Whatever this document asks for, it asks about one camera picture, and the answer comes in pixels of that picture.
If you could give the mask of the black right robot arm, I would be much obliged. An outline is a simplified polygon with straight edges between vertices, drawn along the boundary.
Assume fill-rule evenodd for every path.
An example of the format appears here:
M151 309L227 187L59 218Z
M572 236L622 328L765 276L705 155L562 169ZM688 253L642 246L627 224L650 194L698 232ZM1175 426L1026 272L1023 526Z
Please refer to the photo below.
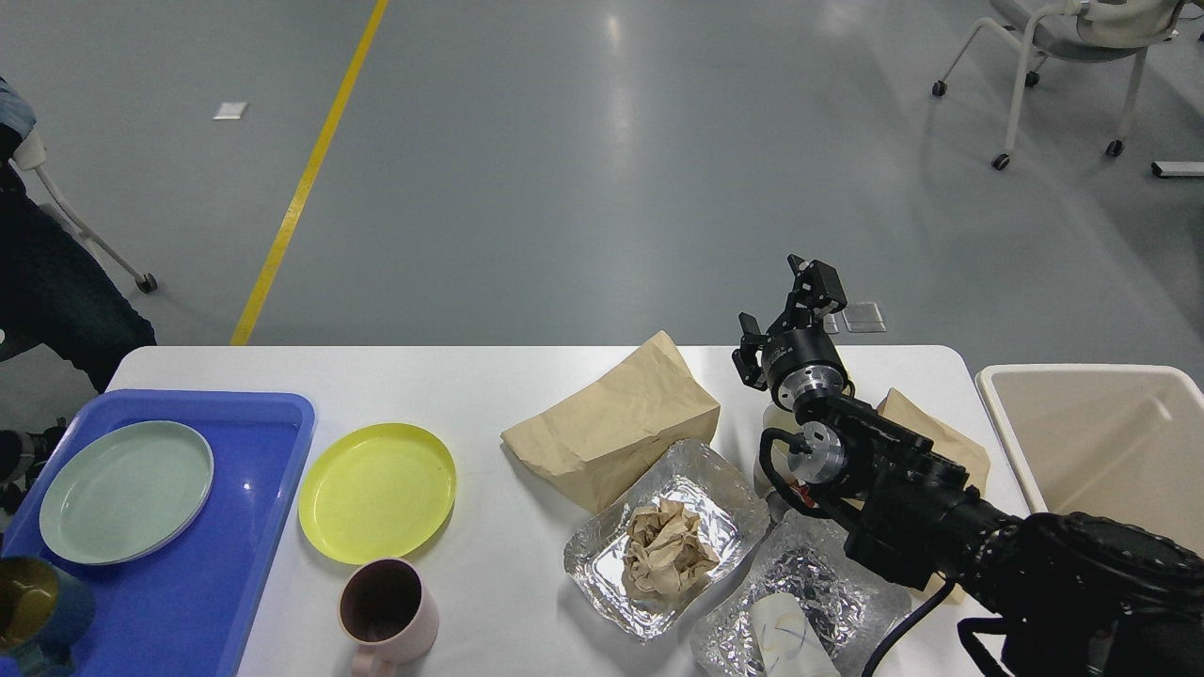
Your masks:
M855 395L825 330L846 308L839 275L787 257L783 313L767 329L740 313L734 366L799 429L768 428L759 466L791 510L846 531L846 557L911 589L938 591L891 630L878 665L954 588L990 616L958 623L985 676L1199 676L1202 557L1169 537L1084 512L1015 517L981 496L932 440Z

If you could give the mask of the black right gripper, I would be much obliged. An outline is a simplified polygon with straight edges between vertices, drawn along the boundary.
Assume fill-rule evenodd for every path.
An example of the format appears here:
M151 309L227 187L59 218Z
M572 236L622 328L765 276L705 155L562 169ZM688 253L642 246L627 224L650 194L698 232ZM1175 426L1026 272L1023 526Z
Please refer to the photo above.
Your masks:
M793 285L787 292L785 326L766 334L752 314L740 312L734 366L743 385L768 390L779 408L798 416L821 410L828 398L851 390L846 365L827 335L838 332L830 317L846 308L848 298L838 271L826 261L790 254L787 267Z

